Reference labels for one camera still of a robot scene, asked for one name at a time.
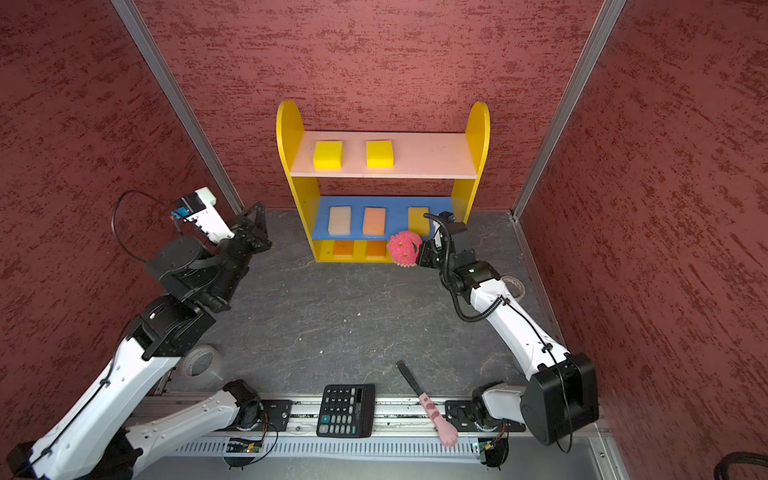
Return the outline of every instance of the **black cable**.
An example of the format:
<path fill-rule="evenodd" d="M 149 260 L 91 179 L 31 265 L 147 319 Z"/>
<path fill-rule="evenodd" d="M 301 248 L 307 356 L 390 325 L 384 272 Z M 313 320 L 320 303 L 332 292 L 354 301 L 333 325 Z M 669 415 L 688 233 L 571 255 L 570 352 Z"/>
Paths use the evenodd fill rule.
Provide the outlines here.
<path fill-rule="evenodd" d="M 752 452 L 731 452 L 715 465 L 715 480 L 729 480 L 728 469 L 731 465 L 736 464 L 758 465 L 768 468 L 768 455 Z"/>
<path fill-rule="evenodd" d="M 260 456 L 259 458 L 256 458 L 256 459 L 255 459 L 255 460 L 253 460 L 252 462 L 248 462 L 247 464 L 240 466 L 241 468 L 242 468 L 242 467 L 247 467 L 248 465 L 253 465 L 254 463 L 258 463 L 258 462 L 261 462 L 262 460 L 264 460 L 264 459 L 266 458 L 266 456 L 267 456 L 267 455 L 269 455 L 270 453 L 272 453 L 272 451 L 275 449 L 275 445 L 277 445 L 277 441 L 280 439 L 280 432 L 277 430 L 277 427 L 275 427 L 275 426 L 274 426 L 274 425 L 272 425 L 271 423 L 267 422 L 266 424 L 267 424 L 267 425 L 269 425 L 270 427 L 272 427 L 272 430 L 274 430 L 274 431 L 275 431 L 275 442 L 272 444 L 272 446 L 270 447 L 270 449 L 269 449 L 269 450 L 267 450 L 267 452 L 266 452 L 264 455 Z"/>
<path fill-rule="evenodd" d="M 479 322 L 480 320 L 488 318 L 491 313 L 494 312 L 498 308 L 499 305 L 502 304 L 503 297 L 499 296 L 496 300 L 491 303 L 491 305 L 485 309 L 485 311 L 479 313 L 478 315 L 467 315 L 464 312 L 462 312 L 462 306 L 458 301 L 458 294 L 453 290 L 453 284 L 450 282 L 450 268 L 449 268 L 449 258 L 451 256 L 451 234 L 448 232 L 448 222 L 443 218 L 435 214 L 424 214 L 424 218 L 428 218 L 430 220 L 434 220 L 437 224 L 440 225 L 440 228 L 443 230 L 444 235 L 443 238 L 445 240 L 445 245 L 442 246 L 442 265 L 441 265 L 441 271 L 440 271 L 440 283 L 448 290 L 448 292 L 451 294 L 451 302 L 453 302 L 453 309 L 456 311 L 456 315 L 458 317 L 467 323 L 474 323 Z"/>
<path fill-rule="evenodd" d="M 70 425 L 72 425 L 72 423 L 74 423 L 74 421 L 80 416 L 80 414 L 83 412 L 83 410 L 85 410 L 86 407 L 88 407 L 88 405 L 90 405 L 90 403 L 93 401 L 93 399 L 96 398 L 96 395 L 98 395 L 98 393 L 101 391 L 101 389 L 104 388 L 105 386 L 109 386 L 110 385 L 109 377 L 112 375 L 112 371 L 114 370 L 114 363 L 115 363 L 115 361 L 116 361 L 116 359 L 118 357 L 118 352 L 120 351 L 120 345 L 123 343 L 123 338 L 125 338 L 125 329 L 128 327 L 128 325 L 131 324 L 131 322 L 133 322 L 133 318 L 128 320 L 128 322 L 125 324 L 125 326 L 123 326 L 123 329 L 121 331 L 122 333 L 120 334 L 120 338 L 118 339 L 118 345 L 115 347 L 114 353 L 112 354 L 112 360 L 109 363 L 109 370 L 107 371 L 107 375 L 103 379 L 101 379 L 99 381 L 98 388 L 96 389 L 95 392 L 93 392 L 93 395 L 91 395 L 91 397 L 88 399 L 88 401 L 78 410 L 77 413 L 74 414 L 72 419 L 69 422 L 67 422 L 67 425 L 64 425 L 64 428 L 61 429 L 61 431 L 58 433 L 58 435 L 56 435 L 56 438 L 53 439 L 53 442 L 49 443 L 47 447 L 42 449 L 40 451 L 40 455 L 35 460 L 33 460 L 31 463 L 29 463 L 24 468 L 22 468 L 19 472 L 14 473 L 13 476 L 11 478 L 9 478 L 8 480 L 13 480 L 14 478 L 19 478 L 21 474 L 27 472 L 30 468 L 34 467 L 35 464 L 37 462 L 39 462 L 44 456 L 46 456 L 47 454 L 51 453 L 51 447 L 53 445 L 55 445 L 56 442 L 58 442 L 58 440 L 61 438 L 62 435 L 64 435 L 64 432 L 67 431 L 67 429 L 70 427 Z"/>
<path fill-rule="evenodd" d="M 555 365 L 558 364 L 558 361 L 552 354 L 552 348 L 551 343 L 546 343 L 543 338 L 541 338 L 541 335 L 539 335 L 538 330 L 531 324 L 531 320 L 529 320 L 525 315 L 518 312 L 518 309 L 514 308 L 512 304 L 509 302 L 509 300 L 505 299 L 504 304 L 512 309 L 513 312 L 517 313 L 519 316 L 522 317 L 523 320 L 528 324 L 528 326 L 531 327 L 531 330 L 533 330 L 533 333 L 536 334 L 538 337 L 539 342 L 544 346 L 542 351 L 546 351 L 549 353 L 549 356 L 552 357 L 552 362 L 554 362 Z M 573 420 L 571 419 L 571 406 L 568 405 L 568 397 L 565 396 L 565 382 L 563 381 L 563 372 L 560 371 L 560 367 L 557 367 L 558 369 L 558 377 L 560 378 L 560 387 L 562 388 L 563 393 L 563 402 L 565 403 L 565 409 L 566 413 L 568 415 L 568 431 L 570 432 L 568 435 L 568 449 L 563 449 L 563 447 L 560 445 L 560 439 L 555 440 L 555 442 L 558 444 L 558 448 L 563 453 L 569 453 L 571 451 L 571 447 L 573 447 L 574 444 L 574 424 Z"/>
<path fill-rule="evenodd" d="M 118 201 L 116 201 L 116 202 L 114 203 L 114 207 L 112 208 L 112 219 L 110 220 L 110 225 L 111 225 L 111 227 L 112 227 L 112 235 L 114 236 L 114 239 L 118 241 L 118 245 L 120 245 L 120 248 L 121 248 L 121 249 L 123 249 L 123 251 L 124 251 L 125 253 L 127 253 L 129 256 L 131 256 L 131 258 L 133 258 L 134 260 L 138 260 L 138 261 L 140 261 L 140 262 L 142 262 L 142 263 L 146 263 L 147 261 L 146 261 L 145 259 L 143 259 L 143 258 L 141 258 L 141 257 L 139 257 L 139 256 L 137 256 L 137 255 L 134 255 L 134 253 L 133 253 L 133 252 L 131 252 L 131 251 L 130 251 L 130 250 L 129 250 L 129 249 L 126 247 L 126 246 L 125 246 L 125 244 L 123 243 L 123 241 L 122 241 L 122 240 L 120 240 L 120 237 L 118 236 L 118 229 L 117 229 L 117 227 L 116 227 L 116 226 L 115 226 L 115 224 L 114 224 L 114 220 L 115 220 L 115 218 L 116 218 L 116 217 L 117 217 L 117 215 L 118 215 L 118 208 L 120 207 L 120 203 L 121 203 L 121 202 L 123 201 L 123 199 L 124 199 L 125 197 L 127 197 L 129 194 L 140 194 L 140 195 L 144 195 L 146 198 L 149 198 L 150 200 L 154 200 L 155 202 L 159 203 L 159 204 L 160 204 L 160 205 L 162 205 L 163 207 L 165 207 L 166 205 L 165 205 L 163 202 L 159 201 L 157 198 L 155 198 L 155 197 L 152 197 L 150 194 L 148 194 L 148 193 L 146 193 L 146 192 L 143 192 L 143 191 L 141 191 L 141 190 L 126 190 L 125 192 L 123 192 L 123 193 L 122 193 L 122 194 L 121 194 L 121 195 L 118 197 Z M 172 219 L 172 221 L 174 222 L 174 226 L 176 227 L 176 230 L 177 230 L 177 231 L 178 231 L 178 233 L 181 235 L 181 228 L 179 227 L 179 224 L 178 224 L 178 222 L 175 220 L 175 218 L 174 218 L 174 216 L 173 216 L 173 215 L 171 215 L 171 219 Z"/>

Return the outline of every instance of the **orange block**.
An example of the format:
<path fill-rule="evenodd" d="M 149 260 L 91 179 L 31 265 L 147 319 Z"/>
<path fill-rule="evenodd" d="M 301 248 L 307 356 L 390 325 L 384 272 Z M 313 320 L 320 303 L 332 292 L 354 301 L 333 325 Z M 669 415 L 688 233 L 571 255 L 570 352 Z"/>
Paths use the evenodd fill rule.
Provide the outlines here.
<path fill-rule="evenodd" d="M 333 242 L 334 257 L 351 257 L 355 242 L 352 240 L 337 240 Z"/>
<path fill-rule="evenodd" d="M 366 208 L 366 216 L 362 220 L 363 235 L 383 235 L 386 221 L 386 208 Z"/>
<path fill-rule="evenodd" d="M 386 257 L 386 241 L 385 240 L 368 240 L 368 246 L 366 248 L 366 258 L 385 258 Z"/>

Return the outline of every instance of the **tape roll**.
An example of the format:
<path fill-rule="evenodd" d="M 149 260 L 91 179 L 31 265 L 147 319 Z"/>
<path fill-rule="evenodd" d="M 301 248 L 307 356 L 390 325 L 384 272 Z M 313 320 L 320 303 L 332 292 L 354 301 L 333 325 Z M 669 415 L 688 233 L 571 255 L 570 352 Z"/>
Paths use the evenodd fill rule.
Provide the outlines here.
<path fill-rule="evenodd" d="M 523 285 L 523 282 L 520 280 L 514 278 L 513 276 L 502 275 L 502 282 L 507 284 L 509 293 L 512 294 L 512 298 L 514 298 L 516 301 L 519 302 L 520 299 L 525 296 L 525 285 Z"/>
<path fill-rule="evenodd" d="M 224 380 L 221 354 L 210 345 L 198 345 L 179 362 L 179 374 L 194 382 L 211 383 Z"/>

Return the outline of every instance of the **shelf compartment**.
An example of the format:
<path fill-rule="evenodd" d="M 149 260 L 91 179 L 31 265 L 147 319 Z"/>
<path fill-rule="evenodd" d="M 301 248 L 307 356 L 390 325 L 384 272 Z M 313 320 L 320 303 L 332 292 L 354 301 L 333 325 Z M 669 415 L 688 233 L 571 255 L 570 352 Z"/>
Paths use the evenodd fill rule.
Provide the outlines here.
<path fill-rule="evenodd" d="M 336 244 L 338 242 L 348 242 L 349 240 L 314 240 L 316 244 L 316 251 L 318 252 L 318 262 L 354 262 L 354 263 L 391 263 L 392 257 L 389 255 L 389 251 L 384 248 L 384 257 L 375 256 L 372 257 L 368 254 L 369 247 L 372 243 L 383 243 L 379 240 L 352 240 L 353 251 L 352 256 L 347 255 L 338 256 L 335 255 Z"/>
<path fill-rule="evenodd" d="M 352 207 L 350 235 L 333 236 L 328 234 L 328 217 L 331 207 Z M 386 208 L 383 235 L 364 235 L 362 221 L 366 207 Z M 453 211 L 451 197 L 320 197 L 312 240 L 389 240 L 392 235 L 408 230 L 409 207 L 427 207 L 429 213 L 440 214 Z M 431 225 L 429 237 L 434 235 Z"/>
<path fill-rule="evenodd" d="M 344 144 L 339 170 L 317 170 L 313 163 L 317 141 Z M 395 166 L 368 168 L 366 142 L 390 140 Z M 336 178 L 454 178 L 478 176 L 466 134 L 379 133 L 367 131 L 305 131 L 290 169 L 293 177 Z"/>

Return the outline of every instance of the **black handle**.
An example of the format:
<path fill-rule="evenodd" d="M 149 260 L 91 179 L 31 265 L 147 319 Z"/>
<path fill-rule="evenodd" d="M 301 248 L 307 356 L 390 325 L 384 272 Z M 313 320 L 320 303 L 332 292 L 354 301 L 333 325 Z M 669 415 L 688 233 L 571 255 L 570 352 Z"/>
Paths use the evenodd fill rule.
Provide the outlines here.
<path fill-rule="evenodd" d="M 406 363 L 403 362 L 402 360 L 398 360 L 397 368 L 400 370 L 400 373 L 402 374 L 402 376 L 405 377 L 406 382 L 408 382 L 408 384 L 411 386 L 416 396 L 421 396 L 424 393 L 424 390 L 422 390 L 422 387 L 420 387 L 419 384 L 416 383 L 416 379 L 413 378 L 413 374 L 411 373 L 410 370 L 408 370 Z"/>

